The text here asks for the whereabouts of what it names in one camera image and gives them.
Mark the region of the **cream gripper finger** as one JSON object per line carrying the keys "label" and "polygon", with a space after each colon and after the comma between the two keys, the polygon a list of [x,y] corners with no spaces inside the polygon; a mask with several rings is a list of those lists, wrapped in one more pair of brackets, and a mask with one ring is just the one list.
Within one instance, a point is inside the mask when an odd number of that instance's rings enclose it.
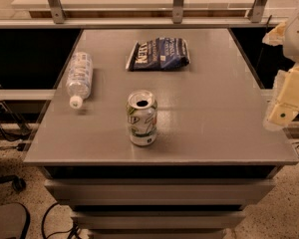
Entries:
{"label": "cream gripper finger", "polygon": [[269,46],[278,46],[283,44],[286,23],[279,23],[274,29],[265,34],[262,42]]}
{"label": "cream gripper finger", "polygon": [[287,72],[279,70],[272,90],[263,126],[275,131],[286,127],[299,114],[299,63]]}

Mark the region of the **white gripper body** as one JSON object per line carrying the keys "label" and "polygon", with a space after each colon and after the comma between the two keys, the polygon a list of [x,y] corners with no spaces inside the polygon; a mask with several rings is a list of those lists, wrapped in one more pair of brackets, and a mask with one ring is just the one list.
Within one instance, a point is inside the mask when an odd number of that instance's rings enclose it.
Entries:
{"label": "white gripper body", "polygon": [[299,63],[299,7],[286,23],[283,54],[286,58]]}

